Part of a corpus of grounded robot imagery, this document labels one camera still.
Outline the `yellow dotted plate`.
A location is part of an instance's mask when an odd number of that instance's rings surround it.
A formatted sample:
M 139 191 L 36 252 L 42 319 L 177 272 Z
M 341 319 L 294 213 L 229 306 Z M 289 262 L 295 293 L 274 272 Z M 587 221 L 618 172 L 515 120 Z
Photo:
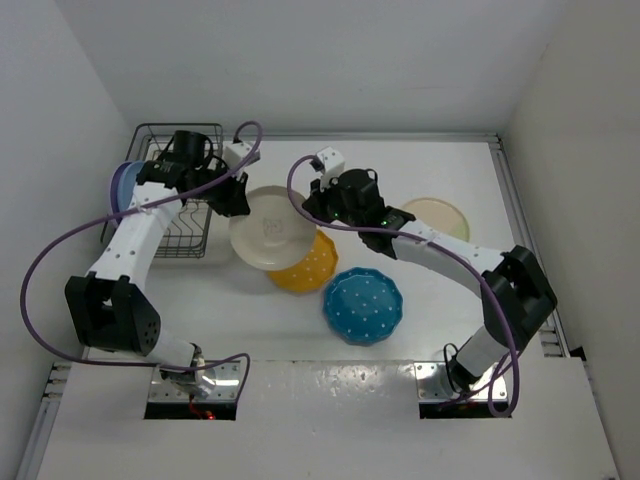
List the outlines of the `yellow dotted plate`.
M 318 230 L 313 246 L 303 260 L 287 269 L 270 271 L 267 277 L 280 289 L 306 294 L 321 289 L 334 276 L 338 263 L 335 243 Z

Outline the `light blue plate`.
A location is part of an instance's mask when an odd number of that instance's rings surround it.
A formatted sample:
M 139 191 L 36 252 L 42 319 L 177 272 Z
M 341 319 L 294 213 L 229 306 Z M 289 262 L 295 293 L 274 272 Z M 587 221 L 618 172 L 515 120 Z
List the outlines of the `light blue plate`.
M 144 166 L 144 161 L 126 162 L 123 165 L 116 185 L 116 201 L 119 211 L 125 211 L 130 207 L 133 190 L 137 184 L 137 175 Z

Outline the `purple plate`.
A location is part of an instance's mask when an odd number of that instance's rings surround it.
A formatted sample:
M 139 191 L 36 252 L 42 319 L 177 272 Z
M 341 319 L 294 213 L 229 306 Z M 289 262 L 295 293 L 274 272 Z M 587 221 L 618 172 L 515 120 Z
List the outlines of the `purple plate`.
M 115 214 L 119 212 L 119 204 L 118 204 L 118 186 L 120 183 L 120 179 L 124 171 L 130 165 L 129 162 L 121 163 L 113 172 L 110 182 L 109 182 L 109 197 L 108 197 L 108 207 L 109 214 Z

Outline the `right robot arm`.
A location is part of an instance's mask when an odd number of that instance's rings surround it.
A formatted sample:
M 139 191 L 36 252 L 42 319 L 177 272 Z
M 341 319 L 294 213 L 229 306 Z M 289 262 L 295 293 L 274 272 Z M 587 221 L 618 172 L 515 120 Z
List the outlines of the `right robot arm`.
M 483 324 L 449 361 L 452 389 L 468 392 L 505 356 L 522 353 L 558 300 L 526 247 L 479 247 L 444 234 L 384 202 L 375 173 L 352 169 L 323 184 L 314 180 L 299 212 L 321 226 L 354 231 L 370 250 L 435 272 L 474 293 Z

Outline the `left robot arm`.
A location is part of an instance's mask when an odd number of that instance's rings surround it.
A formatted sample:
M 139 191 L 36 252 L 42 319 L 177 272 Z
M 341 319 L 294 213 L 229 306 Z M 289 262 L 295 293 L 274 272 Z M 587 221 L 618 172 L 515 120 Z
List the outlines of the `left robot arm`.
M 88 272 L 65 286 L 83 346 L 134 354 L 158 365 L 162 377 L 183 390 L 202 386 L 207 367 L 201 348 L 163 327 L 145 295 L 146 280 L 167 229 L 188 200 L 204 201 L 228 218 L 249 214 L 244 169 L 259 157 L 258 143 L 234 138 L 216 152 L 208 136 L 178 130 L 155 159 L 132 163 L 123 219 Z

